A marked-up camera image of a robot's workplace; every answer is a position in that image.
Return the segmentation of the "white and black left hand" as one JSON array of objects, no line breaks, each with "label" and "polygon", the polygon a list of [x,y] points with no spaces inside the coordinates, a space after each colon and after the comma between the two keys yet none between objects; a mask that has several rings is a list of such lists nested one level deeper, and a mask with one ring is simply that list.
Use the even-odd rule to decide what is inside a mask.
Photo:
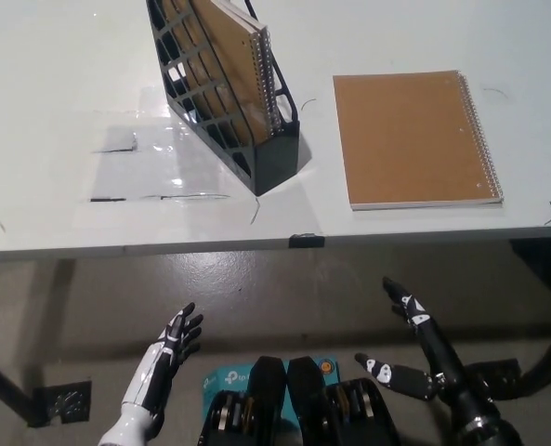
[{"label": "white and black left hand", "polygon": [[195,304],[181,309],[148,347],[125,392],[123,404],[134,405],[155,420],[169,397],[179,367],[200,349],[203,315],[193,315]]}]

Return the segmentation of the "black right hand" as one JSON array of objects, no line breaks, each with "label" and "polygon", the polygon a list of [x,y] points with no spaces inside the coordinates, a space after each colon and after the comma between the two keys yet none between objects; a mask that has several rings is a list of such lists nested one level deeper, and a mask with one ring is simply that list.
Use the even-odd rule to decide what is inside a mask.
[{"label": "black right hand", "polygon": [[475,389],[453,346],[417,297],[389,277],[383,279],[383,288],[393,312],[405,320],[418,339],[429,371],[393,365],[365,353],[357,353],[356,362],[375,381],[396,393],[423,401],[439,397],[451,409],[457,426],[495,417],[496,406]]}]

